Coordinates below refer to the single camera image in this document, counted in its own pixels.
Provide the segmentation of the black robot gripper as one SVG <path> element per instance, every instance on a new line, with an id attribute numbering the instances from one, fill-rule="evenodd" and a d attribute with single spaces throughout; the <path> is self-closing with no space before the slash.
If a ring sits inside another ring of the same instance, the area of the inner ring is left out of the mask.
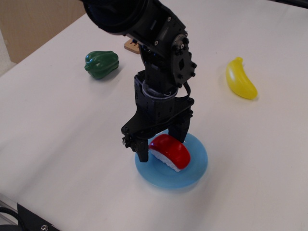
<path id="1" fill-rule="evenodd" d="M 122 142 L 126 148 L 136 152 L 140 162 L 149 159 L 148 140 L 159 132 L 168 130 L 168 134 L 179 142 L 184 142 L 193 116 L 191 106 L 194 99 L 190 97 L 191 89 L 184 83 L 187 95 L 177 97 L 178 88 L 170 96 L 151 96 L 146 92 L 146 74 L 140 71 L 134 77 L 135 115 L 122 127 Z"/>

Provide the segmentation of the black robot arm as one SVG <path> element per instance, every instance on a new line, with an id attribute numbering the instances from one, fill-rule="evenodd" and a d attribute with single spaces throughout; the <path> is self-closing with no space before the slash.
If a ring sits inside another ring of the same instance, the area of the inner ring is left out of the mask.
<path id="1" fill-rule="evenodd" d="M 185 140 L 193 115 L 193 98 L 178 97 L 179 88 L 190 93 L 195 76 L 185 25 L 157 0 L 86 0 L 90 20 L 113 35 L 138 43 L 145 69 L 134 78 L 135 115 L 122 127 L 123 144 L 148 161 L 148 140 L 161 131 Z"/>

